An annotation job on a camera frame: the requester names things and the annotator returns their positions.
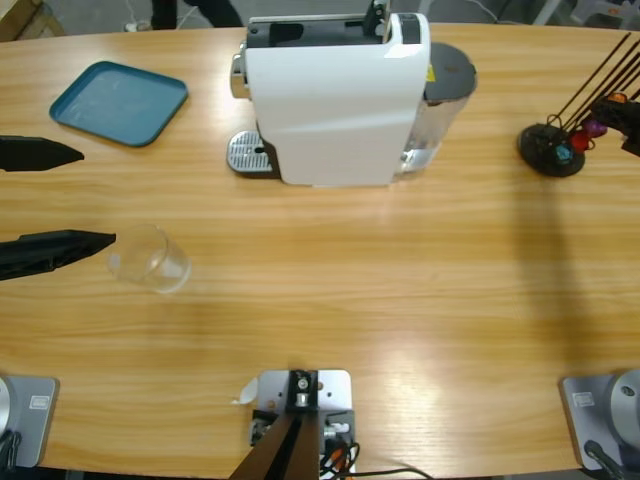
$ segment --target black capsule stand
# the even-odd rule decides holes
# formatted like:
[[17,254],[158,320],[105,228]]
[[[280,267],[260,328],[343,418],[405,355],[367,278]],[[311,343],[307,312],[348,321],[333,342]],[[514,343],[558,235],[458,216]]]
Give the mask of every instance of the black capsule stand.
[[[562,110],[557,114],[550,115],[545,124],[532,125],[520,133],[517,140],[518,151],[522,159],[535,171],[550,177],[568,177],[582,170],[585,164],[585,155],[573,147],[571,135],[580,128],[583,121],[589,118],[591,108],[599,99],[607,97],[614,92],[626,91],[640,77],[640,52],[636,51],[640,40],[635,41],[629,47],[598,85],[593,88],[582,104],[564,121],[563,114],[581,93],[588,90],[593,79],[607,65],[630,35],[630,33],[627,33],[618,42]],[[635,100],[638,96],[640,96],[640,89],[631,95],[629,99]],[[594,147],[595,143],[591,140],[587,150],[591,150]]]

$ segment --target yellow label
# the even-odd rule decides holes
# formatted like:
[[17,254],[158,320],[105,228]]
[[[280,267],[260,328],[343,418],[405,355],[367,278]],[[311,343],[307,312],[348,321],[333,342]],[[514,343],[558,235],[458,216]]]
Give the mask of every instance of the yellow label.
[[436,72],[433,70],[433,65],[429,65],[429,70],[427,71],[427,82],[435,82],[436,81]]

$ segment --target floor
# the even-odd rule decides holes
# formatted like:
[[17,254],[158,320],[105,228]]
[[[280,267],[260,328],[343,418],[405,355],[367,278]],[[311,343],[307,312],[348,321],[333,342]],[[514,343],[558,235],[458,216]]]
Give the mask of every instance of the floor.
[[[67,34],[121,32],[127,22],[145,20],[151,15],[150,0],[45,0],[53,9]],[[243,22],[253,16],[309,15],[329,13],[360,13],[366,10],[370,0],[232,0]],[[417,5],[417,0],[404,0]],[[481,0],[482,5],[497,14],[506,0]],[[179,3],[182,28],[209,28],[209,23],[197,9]],[[531,23],[544,0],[511,0],[502,21]],[[571,0],[564,0],[549,22],[570,25]],[[431,22],[493,23],[490,14],[470,0],[435,0],[429,11]]]

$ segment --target chair leg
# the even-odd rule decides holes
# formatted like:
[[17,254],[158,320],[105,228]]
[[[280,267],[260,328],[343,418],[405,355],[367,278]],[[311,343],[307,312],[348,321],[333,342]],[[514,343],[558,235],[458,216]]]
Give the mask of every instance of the chair leg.
[[584,25],[589,20],[589,17],[594,13],[597,13],[594,7],[593,0],[578,0],[576,7],[571,12],[571,20],[580,25]]

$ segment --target label sticker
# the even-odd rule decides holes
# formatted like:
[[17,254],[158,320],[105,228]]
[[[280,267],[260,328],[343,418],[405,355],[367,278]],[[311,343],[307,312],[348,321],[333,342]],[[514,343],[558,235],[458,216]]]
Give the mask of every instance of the label sticker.
[[591,392],[578,392],[573,394],[573,404],[576,407],[593,407],[596,402]]
[[429,70],[427,70],[427,82],[436,81],[436,72],[433,69],[433,65],[429,64]]
[[45,395],[32,395],[31,401],[29,402],[30,410],[46,410],[49,408],[49,403],[51,401],[51,397],[47,397]]

